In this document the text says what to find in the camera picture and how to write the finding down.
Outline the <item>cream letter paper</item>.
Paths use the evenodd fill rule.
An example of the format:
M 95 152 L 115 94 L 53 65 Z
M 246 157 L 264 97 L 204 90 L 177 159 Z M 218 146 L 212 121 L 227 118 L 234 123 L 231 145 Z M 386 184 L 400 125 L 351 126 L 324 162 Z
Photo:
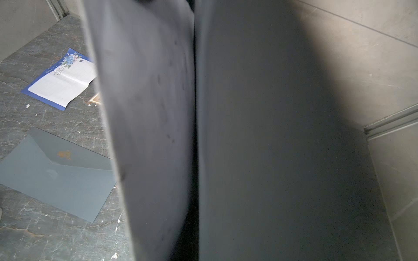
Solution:
M 100 105 L 101 104 L 101 96 L 99 93 L 95 94 L 89 101 L 88 104 L 96 104 L 96 105 Z

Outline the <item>grey envelope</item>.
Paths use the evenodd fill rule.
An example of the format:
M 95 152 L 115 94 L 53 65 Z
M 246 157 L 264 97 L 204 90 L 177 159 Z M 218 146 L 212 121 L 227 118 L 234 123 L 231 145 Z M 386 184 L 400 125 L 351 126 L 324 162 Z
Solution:
M 135 261 L 398 261 L 288 1 L 83 1 Z
M 34 128 L 1 161 L 1 184 L 92 223 L 116 180 L 109 158 Z

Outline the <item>blue bordered letter paper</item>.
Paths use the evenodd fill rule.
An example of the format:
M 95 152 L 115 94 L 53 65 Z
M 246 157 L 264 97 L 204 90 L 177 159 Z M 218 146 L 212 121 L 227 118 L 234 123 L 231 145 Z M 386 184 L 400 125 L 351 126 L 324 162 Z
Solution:
M 94 63 L 79 52 L 68 49 L 63 58 L 46 69 L 21 92 L 64 111 L 96 77 Z

